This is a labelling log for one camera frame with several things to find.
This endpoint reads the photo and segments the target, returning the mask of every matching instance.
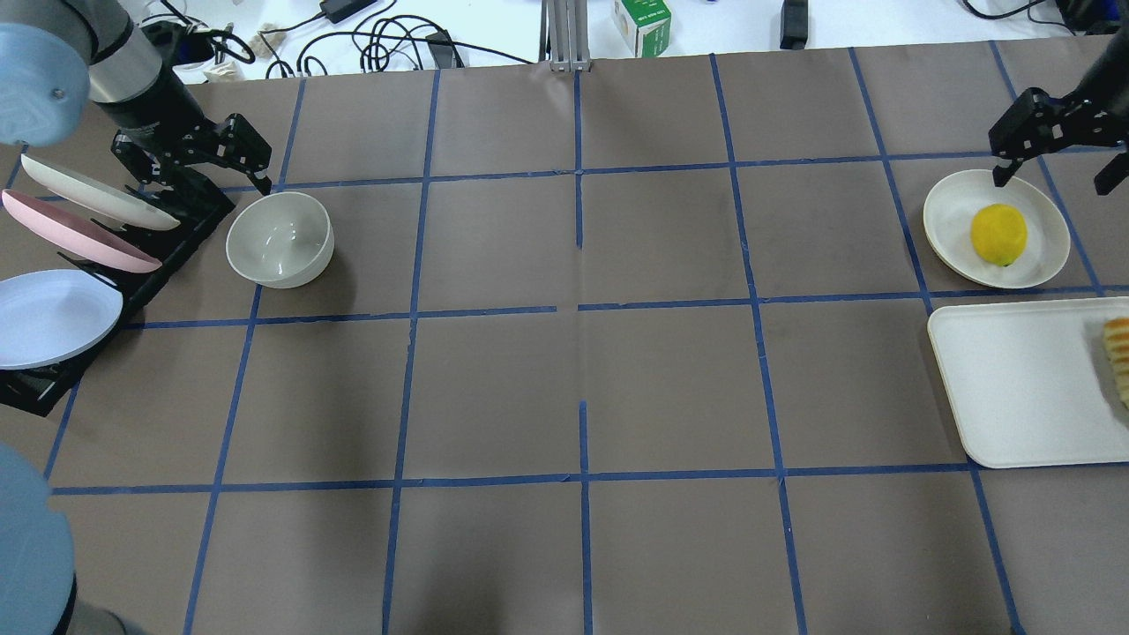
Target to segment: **blue joint cap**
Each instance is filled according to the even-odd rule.
[[[90,75],[75,49],[33,26],[0,24],[0,142],[50,146],[78,128]]]

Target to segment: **white plate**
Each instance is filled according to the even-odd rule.
[[[1014,206],[1027,221],[1027,249],[1008,267],[997,267],[972,249],[972,217],[992,203]],[[965,278],[1001,289],[1023,289],[1053,278],[1070,255],[1062,212],[1034,185],[1012,179],[1004,188],[991,171],[968,169],[940,180],[925,199],[925,235],[933,251]]]
[[[989,468],[1129,460],[1102,325],[1129,297],[946,306],[929,339],[964,450]]]
[[[142,200],[61,165],[28,155],[24,155],[20,163],[27,175],[40,185],[64,199],[75,201],[98,214],[116,218],[122,223],[159,232],[173,229],[181,224],[180,220]]]
[[[122,314],[122,294],[76,269],[0,281],[0,369],[37,368],[97,343]]]

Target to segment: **lemon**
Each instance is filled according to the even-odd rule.
[[[972,218],[972,249],[980,258],[1007,267],[1027,247],[1027,221],[1009,205],[995,203]]]

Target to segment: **bread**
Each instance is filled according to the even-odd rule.
[[[1106,322],[1102,329],[1102,339],[1105,342],[1105,355],[1113,366],[1118,397],[1121,398],[1121,403],[1129,408],[1129,318],[1118,318]]]

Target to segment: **green box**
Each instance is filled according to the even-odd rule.
[[[671,44],[674,15],[663,0],[615,0],[615,26],[637,58],[657,58]]]

